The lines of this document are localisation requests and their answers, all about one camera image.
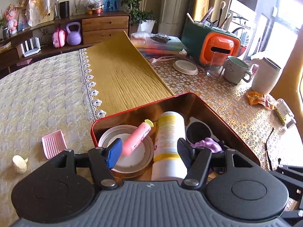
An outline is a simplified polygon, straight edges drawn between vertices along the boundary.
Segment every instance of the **pink toy suitcase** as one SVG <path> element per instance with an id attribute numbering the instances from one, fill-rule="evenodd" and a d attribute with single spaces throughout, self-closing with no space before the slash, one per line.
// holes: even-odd
<path id="1" fill-rule="evenodd" d="M 53 45 L 55 48 L 61 48 L 66 42 L 66 31 L 58 28 L 53 34 Z"/>

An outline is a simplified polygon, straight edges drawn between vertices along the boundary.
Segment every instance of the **brush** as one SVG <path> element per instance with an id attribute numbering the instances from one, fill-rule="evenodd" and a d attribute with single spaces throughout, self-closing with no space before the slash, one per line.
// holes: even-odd
<path id="1" fill-rule="evenodd" d="M 189 18 L 189 20 L 194 24 L 194 20 L 192 19 L 192 17 L 190 16 L 190 14 L 187 13 L 186 15 L 187 15 L 187 17 Z"/>
<path id="2" fill-rule="evenodd" d="M 218 26 L 220 24 L 221 16 L 222 16 L 223 9 L 225 8 L 225 6 L 226 6 L 226 2 L 225 1 L 221 2 L 220 14 L 219 14 L 219 19 L 218 19 Z"/>
<path id="3" fill-rule="evenodd" d="M 210 9 L 204 15 L 204 17 L 202 18 L 202 20 L 200 21 L 200 23 L 204 23 L 207 20 L 207 18 L 212 14 L 213 10 L 214 10 L 214 8 L 210 7 Z"/>
<path id="4" fill-rule="evenodd" d="M 223 29 L 223 27 L 224 27 L 226 21 L 227 21 L 230 17 L 231 17 L 231 13 L 228 13 L 228 14 L 227 14 L 227 17 L 225 18 L 225 20 L 223 21 L 223 23 L 221 24 L 221 26 L 219 26 L 219 28 Z"/>

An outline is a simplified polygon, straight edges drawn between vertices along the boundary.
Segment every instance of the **lace tablecloth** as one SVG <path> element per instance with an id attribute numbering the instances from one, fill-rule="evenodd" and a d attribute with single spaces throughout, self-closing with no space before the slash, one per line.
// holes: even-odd
<path id="1" fill-rule="evenodd" d="M 205 101 L 243 139 L 256 154 L 261 166 L 268 169 L 265 142 L 268 140 L 272 166 L 281 164 L 303 166 L 303 145 L 295 126 L 286 129 L 275 111 L 258 104 L 250 106 L 245 96 L 251 90 L 251 83 L 241 80 L 235 85 L 222 76 L 220 79 L 208 77 L 204 69 L 198 75 L 184 75 L 177 72 L 172 64 L 175 60 L 151 63 L 154 70 L 175 94 L 193 92 Z"/>

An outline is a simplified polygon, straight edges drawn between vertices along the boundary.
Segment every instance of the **yellow label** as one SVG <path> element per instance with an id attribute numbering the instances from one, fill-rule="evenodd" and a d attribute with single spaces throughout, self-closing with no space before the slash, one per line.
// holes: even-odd
<path id="1" fill-rule="evenodd" d="M 154 162 L 164 160 L 164 159 L 181 159 L 181 157 L 177 153 L 164 153 L 164 154 L 159 154 L 158 156 L 155 156 Z"/>

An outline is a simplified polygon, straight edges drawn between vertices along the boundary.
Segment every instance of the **purple kettlebell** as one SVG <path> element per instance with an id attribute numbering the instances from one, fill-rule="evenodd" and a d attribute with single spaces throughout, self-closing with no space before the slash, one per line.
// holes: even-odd
<path id="1" fill-rule="evenodd" d="M 70 31 L 69 27 L 72 26 L 72 25 L 78 25 L 79 29 L 78 31 Z M 69 45 L 78 45 L 81 43 L 82 41 L 82 38 L 81 38 L 81 35 L 80 35 L 80 29 L 81 29 L 81 25 L 79 22 L 72 22 L 72 23 L 69 23 L 66 25 L 66 31 L 67 31 L 67 43 Z"/>

